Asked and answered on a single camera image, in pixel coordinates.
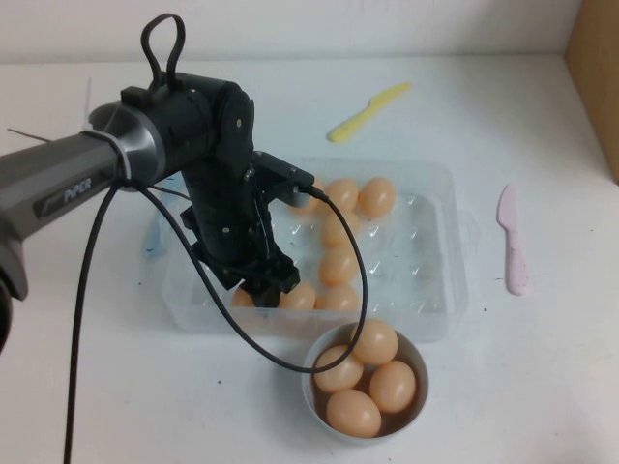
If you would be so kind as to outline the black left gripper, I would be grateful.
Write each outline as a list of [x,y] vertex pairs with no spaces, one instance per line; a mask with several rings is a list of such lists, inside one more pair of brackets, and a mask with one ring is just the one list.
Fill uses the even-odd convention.
[[292,259],[277,245],[272,215],[255,205],[250,218],[236,211],[217,224],[214,216],[200,222],[194,207],[181,213],[183,225],[195,236],[192,251],[226,289],[241,285],[256,307],[278,307],[281,295],[300,283]]

